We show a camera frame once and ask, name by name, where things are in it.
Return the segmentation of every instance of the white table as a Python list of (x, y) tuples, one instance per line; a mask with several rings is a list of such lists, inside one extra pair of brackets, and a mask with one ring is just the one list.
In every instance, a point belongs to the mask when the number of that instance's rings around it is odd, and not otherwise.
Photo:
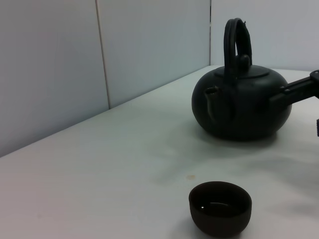
[[(277, 137), (206, 134), (191, 95), (206, 67), (0, 159), (3, 239), (205, 239), (188, 194), (235, 183), (253, 200), (241, 239), (319, 238), (319, 101), (293, 106)], [(309, 72), (278, 70), (289, 82)]]

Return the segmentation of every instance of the black teapot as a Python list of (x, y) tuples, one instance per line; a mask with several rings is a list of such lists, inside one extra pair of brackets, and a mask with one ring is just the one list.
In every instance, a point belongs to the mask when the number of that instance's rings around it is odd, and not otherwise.
[(224, 60), (224, 67), (198, 81), (192, 95), (196, 120), (214, 136), (231, 140), (271, 136), (286, 122), (293, 103), (319, 98), (319, 70), (287, 84), (279, 73), (253, 65), (250, 35), (239, 18), (226, 24)]

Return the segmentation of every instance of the teapot lid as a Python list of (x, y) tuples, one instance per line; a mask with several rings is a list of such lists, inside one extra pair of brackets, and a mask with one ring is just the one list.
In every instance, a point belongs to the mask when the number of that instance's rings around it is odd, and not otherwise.
[(270, 73), (265, 67), (253, 65), (250, 35), (246, 22), (240, 18), (230, 19), (225, 26), (224, 60), (225, 66), (214, 72), (224, 78), (225, 84), (236, 84), (237, 79), (257, 78)]

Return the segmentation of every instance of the dark brown tea cup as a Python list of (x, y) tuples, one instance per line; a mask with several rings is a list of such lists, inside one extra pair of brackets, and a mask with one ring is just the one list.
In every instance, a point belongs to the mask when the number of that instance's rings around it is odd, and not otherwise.
[(231, 183), (207, 182), (189, 194), (190, 214), (204, 233), (229, 238), (240, 234), (248, 225), (252, 200), (249, 194)]

